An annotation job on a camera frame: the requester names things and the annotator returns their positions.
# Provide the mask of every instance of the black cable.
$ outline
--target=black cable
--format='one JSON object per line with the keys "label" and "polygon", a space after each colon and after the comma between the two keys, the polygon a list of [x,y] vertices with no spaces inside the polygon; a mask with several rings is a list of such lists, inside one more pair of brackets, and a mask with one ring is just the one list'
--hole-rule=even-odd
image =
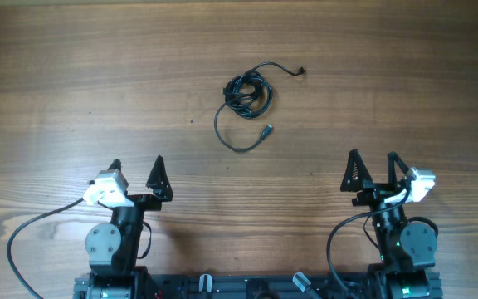
{"label": "black cable", "polygon": [[[305,73],[305,69],[303,67],[301,67],[298,72],[294,73],[275,62],[268,61],[255,66],[253,69],[246,71],[244,74],[242,74],[242,76],[237,76],[233,78],[230,82],[228,82],[228,84],[222,91],[222,93],[224,94],[224,104],[222,104],[221,107],[217,110],[217,113],[215,114],[215,120],[213,121],[213,126],[215,127],[215,133],[217,134],[217,137],[222,142],[222,144],[225,145],[228,149],[233,150],[235,152],[242,153],[254,149],[272,132],[272,125],[268,125],[265,127],[265,129],[261,133],[261,136],[254,145],[245,149],[237,149],[224,141],[217,129],[217,117],[219,116],[219,113],[221,112],[222,108],[224,108],[225,106],[230,107],[230,109],[234,110],[237,115],[248,120],[254,119],[262,115],[269,108],[269,105],[272,102],[272,87],[265,80],[265,78],[263,78],[263,76],[258,71],[256,71],[262,66],[277,66],[291,76],[299,76]],[[241,93],[241,88],[245,84],[253,86],[254,91],[249,94]],[[266,89],[265,104],[259,110],[251,110],[250,106],[263,95],[263,89]]]}
{"label": "black cable", "polygon": [[[343,281],[340,279],[339,275],[337,274],[337,272],[335,271],[334,267],[333,267],[333,263],[331,262],[331,241],[333,240],[333,237],[334,235],[337,233],[337,231],[342,228],[344,225],[356,220],[356,219],[359,219],[359,218],[363,218],[363,217],[368,217],[368,216],[373,216],[373,215],[377,215],[379,213],[384,213],[384,212],[388,212],[390,210],[393,210],[395,208],[399,208],[401,207],[405,202],[407,202],[407,199],[408,199],[408,195],[411,193],[411,190],[410,190],[410,187],[409,187],[409,184],[407,184],[407,187],[405,187],[406,189],[406,193],[405,193],[405,196],[403,197],[402,201],[400,201],[399,203],[396,203],[394,204],[392,207],[388,207],[388,208],[384,208],[384,209],[380,209],[378,211],[375,211],[375,212],[366,212],[366,213],[361,213],[361,214],[358,214],[358,215],[355,215],[353,217],[350,217],[346,220],[344,220],[343,222],[339,223],[332,231],[331,233],[329,234],[329,238],[328,238],[328,244],[327,244],[327,247],[326,247],[326,256],[328,258],[328,265],[329,265],[329,270],[331,270],[331,273],[333,275],[333,277],[335,278],[335,281],[340,285],[340,287],[342,288],[343,292],[348,292],[348,287],[346,287],[346,285],[343,283]],[[355,298],[355,299],[359,299],[355,294],[349,292],[349,295],[352,297],[352,298]]]}
{"label": "black cable", "polygon": [[147,243],[147,249],[145,249],[145,252],[143,252],[143,254],[141,255],[141,257],[138,257],[138,259],[143,259],[145,257],[147,257],[147,254],[149,254],[149,251],[150,251],[150,242],[153,238],[153,231],[152,229],[150,229],[150,225],[148,223],[146,223],[145,221],[143,221],[143,225],[149,230],[149,243]]}
{"label": "black cable", "polygon": [[48,216],[51,216],[53,214],[56,214],[56,213],[60,213],[62,211],[65,211],[69,208],[73,208],[75,207],[77,204],[81,203],[84,199],[79,199],[77,201],[75,201],[74,203],[72,204],[68,204],[66,205],[64,208],[59,208],[59,209],[56,209],[54,211],[50,211],[48,213],[44,213],[40,216],[36,216],[35,218],[32,218],[28,221],[26,221],[24,224],[20,225],[18,228],[16,228],[16,230],[14,231],[14,233],[12,233],[12,235],[10,236],[10,238],[8,239],[8,243],[7,243],[7,259],[8,259],[8,263],[10,264],[10,268],[12,268],[12,270],[14,271],[14,274],[16,274],[16,277],[17,279],[22,283],[22,285],[36,298],[36,299],[43,299],[36,291],[34,291],[32,289],[31,286],[29,286],[29,284],[25,281],[25,279],[23,279],[23,276],[22,274],[17,270],[16,268],[16,265],[14,264],[14,261],[12,260],[12,253],[11,253],[11,247],[12,247],[12,241],[14,241],[14,238],[17,236],[17,234],[22,230],[24,229],[27,225],[37,221],[37,220],[40,220],[42,218],[45,218],[45,217],[48,217]]}
{"label": "black cable", "polygon": [[418,221],[418,222],[421,222],[421,223],[425,223],[427,224],[428,226],[430,226],[432,228],[432,230],[435,231],[435,237],[438,238],[438,226],[431,220],[425,218],[425,217],[419,217],[419,216],[416,216],[416,217],[412,217],[412,218],[409,218],[407,220],[408,223],[411,223],[411,222],[414,222],[414,221]]}
{"label": "black cable", "polygon": [[368,222],[368,220],[370,219],[371,216],[368,216],[366,217],[366,220],[364,220],[364,224],[363,224],[363,230],[364,230],[364,234],[366,235],[366,238],[368,238],[368,240],[370,240],[370,242],[372,242],[372,244],[377,248],[379,249],[379,245],[372,239],[372,237],[370,237],[370,235],[368,234],[368,231],[366,230],[366,223]]}

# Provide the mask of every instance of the cable end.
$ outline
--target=cable end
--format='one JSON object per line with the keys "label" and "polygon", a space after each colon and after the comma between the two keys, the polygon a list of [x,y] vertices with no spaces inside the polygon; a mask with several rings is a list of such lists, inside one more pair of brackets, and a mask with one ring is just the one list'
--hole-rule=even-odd
{"label": "cable end", "polygon": [[261,133],[261,138],[265,139],[270,133],[272,133],[273,129],[274,127],[272,125],[266,126],[265,129],[263,130],[263,133]]}

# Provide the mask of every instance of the wooden table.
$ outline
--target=wooden table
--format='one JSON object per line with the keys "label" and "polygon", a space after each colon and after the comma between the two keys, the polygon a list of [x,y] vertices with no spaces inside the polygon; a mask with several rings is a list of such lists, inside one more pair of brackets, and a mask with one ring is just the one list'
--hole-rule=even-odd
{"label": "wooden table", "polygon": [[[0,8],[0,298],[28,297],[5,256],[21,223],[78,199],[114,158],[132,193],[158,154],[174,200],[146,213],[152,273],[325,273],[326,240],[362,213],[339,192],[359,148],[377,180],[388,152],[432,169],[409,216],[441,229],[446,298],[478,298],[477,2],[259,2]],[[222,88],[262,61],[268,112],[225,109]],[[110,219],[81,204],[24,230],[13,254],[43,296],[88,271],[84,239]],[[144,233],[142,246],[149,237]],[[334,240],[340,271],[379,262],[362,222]]]}

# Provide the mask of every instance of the table top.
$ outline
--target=table top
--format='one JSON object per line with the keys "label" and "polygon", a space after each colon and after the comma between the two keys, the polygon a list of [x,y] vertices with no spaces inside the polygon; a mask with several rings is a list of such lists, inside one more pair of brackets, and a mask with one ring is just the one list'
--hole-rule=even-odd
{"label": "table top", "polygon": [[[225,108],[233,145],[275,128],[237,154],[213,117],[226,83],[262,61],[307,72],[261,68],[275,90],[262,117]],[[5,257],[18,225],[81,197],[115,158],[129,191],[145,191],[158,154],[174,199],[145,214],[152,273],[325,273],[329,232],[366,211],[339,192],[354,148],[377,181],[393,150],[434,171],[406,214],[441,229],[445,297],[478,298],[478,3],[0,8],[0,298],[28,296]],[[109,219],[81,204],[34,223],[13,245],[18,268],[43,296],[68,297],[89,270],[86,234]],[[379,262],[362,225],[334,239],[340,271]]]}

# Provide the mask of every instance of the wood grain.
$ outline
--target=wood grain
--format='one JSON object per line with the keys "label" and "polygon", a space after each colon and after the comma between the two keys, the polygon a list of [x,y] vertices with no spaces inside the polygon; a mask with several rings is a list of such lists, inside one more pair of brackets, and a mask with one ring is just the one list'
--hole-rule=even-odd
{"label": "wood grain", "polygon": [[[223,86],[261,61],[307,74],[261,69],[269,111],[224,110],[234,145],[275,127],[235,154],[212,119]],[[478,298],[478,2],[0,8],[0,298],[27,297],[5,258],[20,223],[78,199],[114,158],[143,191],[157,154],[175,198],[146,214],[151,272],[326,272],[329,232],[364,211],[339,192],[353,148],[377,179],[392,150],[433,169],[437,186],[407,215],[441,229],[446,298]],[[88,230],[108,219],[81,205],[33,224],[18,267],[45,297],[68,297]],[[334,240],[340,270],[378,262],[361,225]]]}

